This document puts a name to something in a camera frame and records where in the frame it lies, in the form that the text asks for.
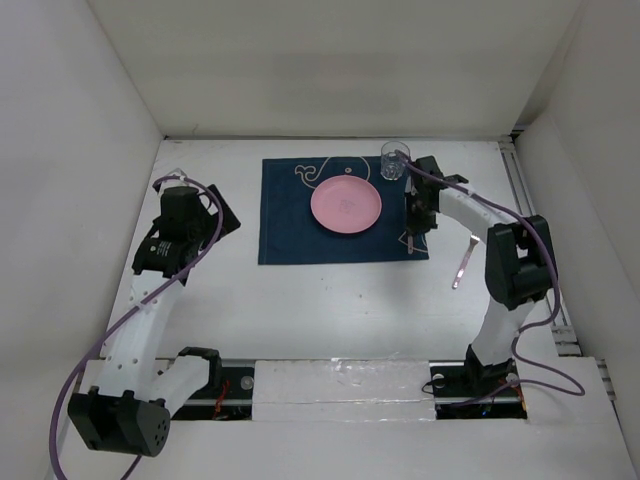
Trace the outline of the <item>pink plastic knife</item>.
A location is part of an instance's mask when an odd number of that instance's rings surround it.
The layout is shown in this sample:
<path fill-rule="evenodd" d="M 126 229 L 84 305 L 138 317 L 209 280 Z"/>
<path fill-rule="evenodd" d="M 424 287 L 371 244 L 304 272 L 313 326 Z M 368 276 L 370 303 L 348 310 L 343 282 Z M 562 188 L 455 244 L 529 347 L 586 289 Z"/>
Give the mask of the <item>pink plastic knife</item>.
<path fill-rule="evenodd" d="M 404 206 L 405 206 L 405 235 L 406 235 L 406 245 L 407 245 L 407 253 L 409 255 L 413 255 L 414 253 L 414 240 L 413 240 L 413 235 L 409 232 L 408 227 L 406 226 L 408 220 L 409 220 L 409 199 L 411 197 L 411 192 L 412 192 L 412 179 L 411 179 L 411 175 L 407 174 L 407 179 L 406 179 L 406 183 L 405 183 L 405 189 L 404 189 Z"/>

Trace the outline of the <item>clear plastic cup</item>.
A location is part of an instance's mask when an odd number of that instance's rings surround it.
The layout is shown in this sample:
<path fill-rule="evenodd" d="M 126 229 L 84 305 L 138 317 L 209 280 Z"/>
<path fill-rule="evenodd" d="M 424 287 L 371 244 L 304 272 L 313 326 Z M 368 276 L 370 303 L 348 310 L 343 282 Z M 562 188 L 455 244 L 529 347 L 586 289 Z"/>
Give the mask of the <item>clear plastic cup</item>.
<path fill-rule="evenodd" d="M 409 147 L 400 141 L 388 141 L 381 147 L 380 174 L 385 180 L 400 180 L 405 172 L 406 162 L 410 159 Z"/>

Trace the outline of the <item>blue whale placemat cloth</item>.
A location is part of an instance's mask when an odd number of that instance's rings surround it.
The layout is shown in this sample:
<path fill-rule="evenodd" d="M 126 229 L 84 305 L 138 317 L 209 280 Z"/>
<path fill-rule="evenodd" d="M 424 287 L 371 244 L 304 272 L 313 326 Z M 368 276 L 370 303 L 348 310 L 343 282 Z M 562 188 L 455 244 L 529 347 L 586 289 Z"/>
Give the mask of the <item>blue whale placemat cloth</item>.
<path fill-rule="evenodd" d="M 378 156 L 280 158 L 262 161 L 260 265 L 375 263 L 429 258 L 426 239 L 406 245 L 406 180 L 387 181 Z M 335 233 L 314 218 L 311 196 L 323 181 L 351 175 L 368 181 L 380 194 L 381 215 L 369 229 Z"/>

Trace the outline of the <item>pink plastic plate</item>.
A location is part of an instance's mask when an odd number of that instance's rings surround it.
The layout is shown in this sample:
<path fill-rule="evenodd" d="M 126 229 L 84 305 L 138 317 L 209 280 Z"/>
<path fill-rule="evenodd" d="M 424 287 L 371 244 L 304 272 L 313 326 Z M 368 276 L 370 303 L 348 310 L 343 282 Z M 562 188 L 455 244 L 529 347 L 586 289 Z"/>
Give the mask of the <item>pink plastic plate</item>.
<path fill-rule="evenodd" d="M 310 199 L 311 213 L 325 229 L 358 234 L 372 227 L 382 212 L 378 190 L 367 180 L 339 175 L 323 181 Z"/>

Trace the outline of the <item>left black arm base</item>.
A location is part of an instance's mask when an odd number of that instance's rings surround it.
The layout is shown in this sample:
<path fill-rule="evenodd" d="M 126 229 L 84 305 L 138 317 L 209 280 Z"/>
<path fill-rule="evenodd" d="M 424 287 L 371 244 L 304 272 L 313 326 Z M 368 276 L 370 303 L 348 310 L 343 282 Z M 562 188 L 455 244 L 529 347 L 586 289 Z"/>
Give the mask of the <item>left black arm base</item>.
<path fill-rule="evenodd" d="M 223 360 L 220 384 L 194 393 L 172 417 L 176 421 L 244 421 L 252 417 L 255 362 Z"/>

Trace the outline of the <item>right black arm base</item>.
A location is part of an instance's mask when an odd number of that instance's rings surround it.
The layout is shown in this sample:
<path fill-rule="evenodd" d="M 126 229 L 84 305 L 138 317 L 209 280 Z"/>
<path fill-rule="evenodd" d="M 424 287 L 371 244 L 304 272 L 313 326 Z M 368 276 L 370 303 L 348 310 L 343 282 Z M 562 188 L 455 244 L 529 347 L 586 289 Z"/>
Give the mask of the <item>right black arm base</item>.
<path fill-rule="evenodd" d="M 487 379 L 471 380 L 463 362 L 432 362 L 430 379 L 421 390 L 435 401 L 437 420 L 485 420 L 527 418 L 522 391 L 518 386 L 506 388 L 496 395 L 477 400 L 493 393 L 515 379 L 513 363 L 506 370 Z"/>

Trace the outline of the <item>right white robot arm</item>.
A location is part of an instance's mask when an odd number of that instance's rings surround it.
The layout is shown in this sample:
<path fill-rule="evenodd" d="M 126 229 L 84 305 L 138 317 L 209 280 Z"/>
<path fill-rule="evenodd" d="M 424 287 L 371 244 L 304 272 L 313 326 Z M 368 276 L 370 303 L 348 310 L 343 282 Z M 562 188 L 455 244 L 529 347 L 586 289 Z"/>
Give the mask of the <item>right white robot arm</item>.
<path fill-rule="evenodd" d="M 535 303 L 557 283 L 547 221 L 522 217 L 478 195 L 461 175 L 445 176 L 433 156 L 415 161 L 405 188 L 405 236 L 412 242 L 438 227 L 443 215 L 457 221 L 485 245 L 485 285 L 490 301 L 481 329 L 468 346 L 462 379 L 476 394 L 508 375 L 512 342 Z"/>

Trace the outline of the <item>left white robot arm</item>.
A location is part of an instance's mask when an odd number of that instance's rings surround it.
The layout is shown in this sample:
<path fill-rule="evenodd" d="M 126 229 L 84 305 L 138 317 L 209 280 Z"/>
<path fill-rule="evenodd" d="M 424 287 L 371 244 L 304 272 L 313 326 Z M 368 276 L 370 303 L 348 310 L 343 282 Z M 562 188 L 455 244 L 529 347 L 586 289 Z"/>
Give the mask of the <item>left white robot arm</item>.
<path fill-rule="evenodd" d="M 94 384 L 69 400 L 68 415 L 91 450 L 155 457 L 186 401 L 224 386 L 215 349 L 186 347 L 166 371 L 155 367 L 190 270 L 241 225 L 215 185 L 172 182 L 162 190 L 160 214 L 134 256 L 127 319 L 116 328 Z"/>

